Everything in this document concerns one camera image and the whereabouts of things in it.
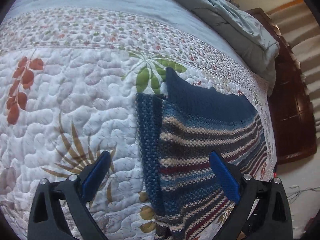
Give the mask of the white floral quilted bedspread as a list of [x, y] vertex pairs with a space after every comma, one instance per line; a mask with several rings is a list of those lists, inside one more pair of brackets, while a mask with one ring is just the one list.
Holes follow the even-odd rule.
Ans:
[[81, 172], [106, 150], [107, 177], [88, 204], [109, 239], [153, 239], [135, 96], [166, 93], [173, 67], [189, 83], [244, 95], [266, 147], [238, 158], [273, 176], [268, 85], [215, 30], [174, 0], [16, 0], [1, 23], [1, 211], [21, 239], [41, 179]]

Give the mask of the blue striped knit sweater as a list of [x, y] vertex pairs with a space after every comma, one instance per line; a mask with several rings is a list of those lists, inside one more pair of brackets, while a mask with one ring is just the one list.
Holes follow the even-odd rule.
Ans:
[[172, 68], [165, 85], [166, 95], [136, 97], [145, 186], [155, 239], [194, 239], [231, 205], [210, 168], [210, 153], [255, 175], [267, 159], [264, 129], [243, 95], [193, 86]]

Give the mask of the dark wooden headboard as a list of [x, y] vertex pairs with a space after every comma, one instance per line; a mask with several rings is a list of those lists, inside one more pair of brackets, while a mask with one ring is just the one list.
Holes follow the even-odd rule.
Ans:
[[247, 11], [255, 17], [280, 45], [275, 59], [276, 84], [268, 98], [277, 164], [286, 164], [307, 158], [317, 152], [313, 106], [302, 80], [300, 62], [279, 28], [261, 8]]

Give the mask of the beige pleated curtain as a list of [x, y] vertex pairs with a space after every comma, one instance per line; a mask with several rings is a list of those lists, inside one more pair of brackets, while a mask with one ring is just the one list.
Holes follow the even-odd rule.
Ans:
[[319, 24], [302, 0], [282, 5], [268, 15], [300, 62], [319, 132]]

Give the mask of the grey rumpled duvet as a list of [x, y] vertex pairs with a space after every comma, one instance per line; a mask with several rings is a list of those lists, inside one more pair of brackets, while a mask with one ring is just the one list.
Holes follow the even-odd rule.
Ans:
[[272, 94], [276, 83], [275, 59], [280, 46], [256, 18], [226, 0], [174, 1], [224, 38], [251, 71], [268, 82], [268, 94]]

